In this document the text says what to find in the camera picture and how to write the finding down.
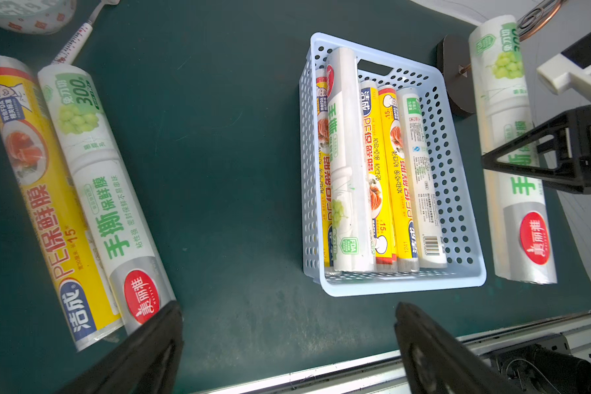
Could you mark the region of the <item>long yellow plastic wrap roll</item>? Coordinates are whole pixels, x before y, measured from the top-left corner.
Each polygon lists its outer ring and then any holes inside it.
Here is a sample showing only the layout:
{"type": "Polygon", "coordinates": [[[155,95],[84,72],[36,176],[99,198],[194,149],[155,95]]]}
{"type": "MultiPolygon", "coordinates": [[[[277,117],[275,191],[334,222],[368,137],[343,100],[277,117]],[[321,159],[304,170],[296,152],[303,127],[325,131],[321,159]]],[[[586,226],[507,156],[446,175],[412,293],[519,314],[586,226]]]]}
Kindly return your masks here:
{"type": "Polygon", "coordinates": [[[323,262],[325,271],[332,273],[332,196],[331,169],[329,157],[329,121],[328,121],[328,77],[324,68],[315,73],[316,80],[316,108],[318,126],[318,166],[320,180],[320,201],[323,224],[323,262]]]}

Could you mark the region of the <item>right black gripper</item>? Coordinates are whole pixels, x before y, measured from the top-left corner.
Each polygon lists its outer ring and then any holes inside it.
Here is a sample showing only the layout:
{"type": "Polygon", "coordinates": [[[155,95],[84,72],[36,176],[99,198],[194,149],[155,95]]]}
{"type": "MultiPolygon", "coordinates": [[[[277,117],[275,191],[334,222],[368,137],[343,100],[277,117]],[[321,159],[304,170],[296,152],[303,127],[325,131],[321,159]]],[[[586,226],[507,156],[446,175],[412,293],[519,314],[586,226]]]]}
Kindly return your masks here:
{"type": "Polygon", "coordinates": [[[485,170],[533,177],[555,190],[591,195],[591,107],[564,111],[482,156],[485,170]]]}

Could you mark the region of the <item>white green long wrap roll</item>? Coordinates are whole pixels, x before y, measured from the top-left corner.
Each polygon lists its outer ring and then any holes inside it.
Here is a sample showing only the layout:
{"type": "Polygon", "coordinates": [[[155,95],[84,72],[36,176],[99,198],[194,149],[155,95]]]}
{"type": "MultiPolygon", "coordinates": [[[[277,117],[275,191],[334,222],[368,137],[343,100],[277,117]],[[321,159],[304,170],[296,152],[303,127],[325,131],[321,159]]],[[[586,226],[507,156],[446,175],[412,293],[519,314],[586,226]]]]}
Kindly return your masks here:
{"type": "Polygon", "coordinates": [[[397,98],[420,267],[446,269],[448,261],[443,246],[420,97],[416,89],[407,87],[397,90],[397,98]]]}

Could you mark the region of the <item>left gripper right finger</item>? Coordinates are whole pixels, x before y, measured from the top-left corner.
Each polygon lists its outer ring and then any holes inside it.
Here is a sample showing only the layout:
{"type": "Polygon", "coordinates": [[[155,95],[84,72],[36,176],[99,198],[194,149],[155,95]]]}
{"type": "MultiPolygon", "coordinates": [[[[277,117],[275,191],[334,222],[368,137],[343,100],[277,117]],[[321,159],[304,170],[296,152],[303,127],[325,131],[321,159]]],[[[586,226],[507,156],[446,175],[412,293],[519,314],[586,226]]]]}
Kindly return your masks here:
{"type": "Polygon", "coordinates": [[[519,393],[417,305],[396,308],[395,333],[413,393],[519,393]]]}

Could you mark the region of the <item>short yellow orange wrap roll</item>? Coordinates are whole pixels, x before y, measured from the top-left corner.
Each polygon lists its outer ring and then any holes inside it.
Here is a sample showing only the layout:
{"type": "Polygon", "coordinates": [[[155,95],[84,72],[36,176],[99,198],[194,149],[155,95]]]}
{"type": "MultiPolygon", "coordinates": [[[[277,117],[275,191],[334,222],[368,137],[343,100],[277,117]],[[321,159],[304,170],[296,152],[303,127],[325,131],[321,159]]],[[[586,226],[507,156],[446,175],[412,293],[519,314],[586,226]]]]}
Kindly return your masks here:
{"type": "Polygon", "coordinates": [[[398,271],[397,245],[384,152],[379,91],[371,80],[361,82],[360,89],[377,271],[395,273],[398,271]]]}

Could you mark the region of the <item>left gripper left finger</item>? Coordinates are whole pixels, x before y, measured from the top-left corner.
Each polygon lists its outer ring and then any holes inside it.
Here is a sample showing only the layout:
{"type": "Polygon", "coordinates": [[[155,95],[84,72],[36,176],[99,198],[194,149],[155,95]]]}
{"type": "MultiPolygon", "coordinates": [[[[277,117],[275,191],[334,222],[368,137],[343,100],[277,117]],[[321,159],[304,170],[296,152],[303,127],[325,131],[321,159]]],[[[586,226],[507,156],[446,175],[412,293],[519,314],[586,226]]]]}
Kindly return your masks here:
{"type": "Polygon", "coordinates": [[[165,305],[115,350],[59,393],[171,393],[184,342],[178,302],[165,305]]]}

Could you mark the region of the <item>white red label roll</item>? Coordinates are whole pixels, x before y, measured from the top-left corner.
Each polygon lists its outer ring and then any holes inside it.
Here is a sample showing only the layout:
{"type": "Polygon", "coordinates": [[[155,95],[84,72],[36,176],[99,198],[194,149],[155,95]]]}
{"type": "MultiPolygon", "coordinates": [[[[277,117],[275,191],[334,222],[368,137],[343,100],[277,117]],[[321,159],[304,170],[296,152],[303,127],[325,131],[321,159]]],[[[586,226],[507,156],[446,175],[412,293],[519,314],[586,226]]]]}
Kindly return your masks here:
{"type": "Polygon", "coordinates": [[[38,74],[57,138],[128,333],[176,299],[89,73],[38,74]]]}

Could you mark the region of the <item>light blue perforated plastic basket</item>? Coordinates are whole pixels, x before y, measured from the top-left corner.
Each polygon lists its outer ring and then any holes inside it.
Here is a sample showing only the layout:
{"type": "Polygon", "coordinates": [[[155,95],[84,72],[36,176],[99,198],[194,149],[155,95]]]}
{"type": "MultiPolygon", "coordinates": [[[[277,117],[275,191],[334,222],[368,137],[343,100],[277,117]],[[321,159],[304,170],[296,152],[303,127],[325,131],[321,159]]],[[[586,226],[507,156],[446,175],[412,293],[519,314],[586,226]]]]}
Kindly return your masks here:
{"type": "Polygon", "coordinates": [[[303,269],[330,296],[487,277],[441,72],[328,34],[300,77],[303,269]]]}

